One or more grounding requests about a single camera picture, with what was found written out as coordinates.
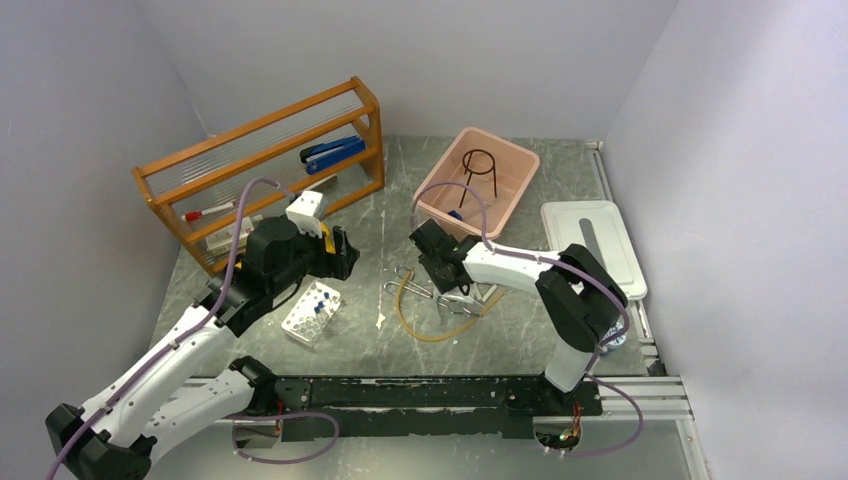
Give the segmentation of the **white clay triangle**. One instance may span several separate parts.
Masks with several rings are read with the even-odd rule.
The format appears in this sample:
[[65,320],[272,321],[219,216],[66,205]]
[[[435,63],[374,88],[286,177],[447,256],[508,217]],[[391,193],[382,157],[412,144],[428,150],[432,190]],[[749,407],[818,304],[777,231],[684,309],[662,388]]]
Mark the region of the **white clay triangle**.
[[497,286],[493,284],[475,283],[472,285],[472,297],[479,303],[485,305],[494,296]]

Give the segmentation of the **yellow rubber tubing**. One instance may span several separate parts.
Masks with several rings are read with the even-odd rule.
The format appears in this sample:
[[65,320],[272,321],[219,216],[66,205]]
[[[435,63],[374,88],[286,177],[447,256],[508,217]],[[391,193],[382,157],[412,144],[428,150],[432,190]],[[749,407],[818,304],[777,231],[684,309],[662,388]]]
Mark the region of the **yellow rubber tubing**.
[[[429,281],[416,278],[414,282],[425,288],[436,289]],[[460,293],[455,289],[448,293]],[[497,287],[493,298],[484,305],[483,314],[479,317],[453,315],[447,309],[438,306],[431,300],[424,299],[412,293],[399,293],[393,297],[393,308],[400,327],[408,335],[419,342],[441,343],[456,342],[456,338],[476,326],[502,300],[505,291]]]

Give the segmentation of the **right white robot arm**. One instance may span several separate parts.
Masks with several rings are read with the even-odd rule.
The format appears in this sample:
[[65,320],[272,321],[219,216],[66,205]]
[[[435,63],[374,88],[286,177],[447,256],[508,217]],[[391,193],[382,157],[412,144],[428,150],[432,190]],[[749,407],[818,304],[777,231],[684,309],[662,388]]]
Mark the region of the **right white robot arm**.
[[410,235],[419,262],[439,292],[493,284],[536,294],[559,337],[544,370],[542,406],[562,414],[578,399],[577,384],[592,369],[604,335],[626,316],[628,299],[581,244],[565,250],[505,247],[476,235],[458,240],[434,220]]

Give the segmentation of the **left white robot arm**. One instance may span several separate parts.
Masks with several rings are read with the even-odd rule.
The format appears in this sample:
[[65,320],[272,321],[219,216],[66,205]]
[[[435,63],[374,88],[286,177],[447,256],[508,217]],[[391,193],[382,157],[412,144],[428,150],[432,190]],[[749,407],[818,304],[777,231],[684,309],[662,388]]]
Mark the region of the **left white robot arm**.
[[211,384],[182,385],[212,353],[271,313],[307,276],[346,280],[360,252],[341,227],[313,217],[267,218],[233,250],[176,325],[118,380],[81,406],[63,403],[45,420],[60,467],[78,479],[142,479],[176,445],[225,417],[278,410],[277,376],[259,360],[232,362]]

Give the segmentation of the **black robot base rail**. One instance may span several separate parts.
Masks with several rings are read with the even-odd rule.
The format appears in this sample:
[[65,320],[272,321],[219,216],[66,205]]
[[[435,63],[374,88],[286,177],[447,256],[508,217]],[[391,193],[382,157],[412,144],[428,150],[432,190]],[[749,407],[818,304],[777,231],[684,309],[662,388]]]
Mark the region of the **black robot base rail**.
[[546,417],[603,412],[599,388],[582,381],[563,392],[543,375],[280,376],[266,380],[245,414],[319,412],[343,437],[498,434],[531,439]]

